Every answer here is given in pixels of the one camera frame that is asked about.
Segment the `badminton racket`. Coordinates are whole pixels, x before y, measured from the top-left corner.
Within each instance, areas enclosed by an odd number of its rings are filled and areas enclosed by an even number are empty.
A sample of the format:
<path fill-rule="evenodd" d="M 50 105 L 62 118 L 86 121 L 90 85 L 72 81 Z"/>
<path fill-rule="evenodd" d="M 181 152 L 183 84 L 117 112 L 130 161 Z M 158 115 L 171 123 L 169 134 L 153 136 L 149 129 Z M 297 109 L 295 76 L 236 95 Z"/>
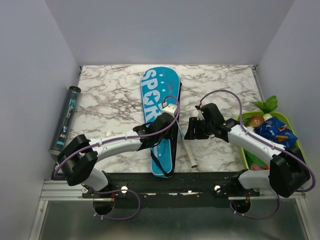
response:
<path fill-rule="evenodd" d="M 182 141 L 182 144 L 183 144 L 183 147 L 184 147 L 184 150 L 187 154 L 187 157 L 189 159 L 189 162 L 190 162 L 190 165 L 191 165 L 191 168 L 196 168 L 198 165 L 196 163 L 196 160 L 192 154 L 192 151 L 190 149 L 190 147 L 188 146 L 188 144 L 186 143 L 185 139 L 184 139 L 184 133 L 182 131 L 182 128 L 180 127 L 180 124 L 179 122 L 177 122 L 177 126 L 178 126 L 178 130 L 179 130 L 179 134 L 180 134 L 180 138 L 181 138 L 181 141 Z"/>

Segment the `blue racket bag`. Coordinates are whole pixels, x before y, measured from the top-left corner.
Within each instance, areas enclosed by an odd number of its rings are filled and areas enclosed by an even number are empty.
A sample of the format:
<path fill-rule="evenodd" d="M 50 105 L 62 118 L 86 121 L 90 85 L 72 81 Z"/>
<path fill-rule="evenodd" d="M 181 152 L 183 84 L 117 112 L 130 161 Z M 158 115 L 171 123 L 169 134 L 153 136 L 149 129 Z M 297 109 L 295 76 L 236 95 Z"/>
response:
<path fill-rule="evenodd" d="M 175 70 L 165 66 L 148 69 L 140 80 L 142 111 L 144 122 L 153 122 L 161 114 L 162 102 L 175 104 L 180 99 L 181 81 Z M 159 144 L 150 149 L 151 172 L 159 178 L 170 178 L 174 174 L 178 126 L 174 124 L 168 131 L 168 138 L 162 139 Z"/>

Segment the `black shuttlecock tube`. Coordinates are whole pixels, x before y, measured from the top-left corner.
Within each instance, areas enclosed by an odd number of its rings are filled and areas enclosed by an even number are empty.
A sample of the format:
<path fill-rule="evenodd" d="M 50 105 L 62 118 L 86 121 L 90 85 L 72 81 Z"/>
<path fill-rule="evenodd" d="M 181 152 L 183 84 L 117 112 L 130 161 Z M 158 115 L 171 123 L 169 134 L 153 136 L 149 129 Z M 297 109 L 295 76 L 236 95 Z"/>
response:
<path fill-rule="evenodd" d="M 58 156 L 66 145 L 68 131 L 80 93 L 81 89 L 77 86 L 70 86 L 67 91 L 49 148 L 49 153 L 54 156 Z"/>

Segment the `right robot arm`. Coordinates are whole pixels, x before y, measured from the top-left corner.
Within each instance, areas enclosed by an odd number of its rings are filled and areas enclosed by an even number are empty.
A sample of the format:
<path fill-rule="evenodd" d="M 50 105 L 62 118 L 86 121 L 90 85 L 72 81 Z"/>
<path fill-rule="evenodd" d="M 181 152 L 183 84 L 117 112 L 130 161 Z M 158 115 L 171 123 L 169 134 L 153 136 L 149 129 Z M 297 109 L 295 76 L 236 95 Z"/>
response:
<path fill-rule="evenodd" d="M 249 131 L 241 122 L 224 119 L 214 103 L 197 106 L 198 115 L 190 117 L 185 140 L 206 140 L 210 136 L 237 145 L 265 162 L 267 170 L 243 170 L 230 183 L 230 191 L 241 196 L 250 189 L 272 189 L 288 198 L 311 178 L 301 150 L 272 142 Z"/>

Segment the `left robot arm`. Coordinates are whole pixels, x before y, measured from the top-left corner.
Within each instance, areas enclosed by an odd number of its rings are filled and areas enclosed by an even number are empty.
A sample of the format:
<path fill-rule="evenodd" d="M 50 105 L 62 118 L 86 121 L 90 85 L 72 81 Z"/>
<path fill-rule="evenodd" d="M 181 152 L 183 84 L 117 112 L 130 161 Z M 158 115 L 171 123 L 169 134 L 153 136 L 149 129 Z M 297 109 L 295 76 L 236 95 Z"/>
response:
<path fill-rule="evenodd" d="M 155 147 L 176 124 L 178 116 L 162 113 L 153 122 L 136 126 L 125 134 L 104 140 L 89 140 L 84 134 L 75 137 L 58 155 L 58 169 L 69 186 L 89 179 L 95 164 L 108 157 Z"/>

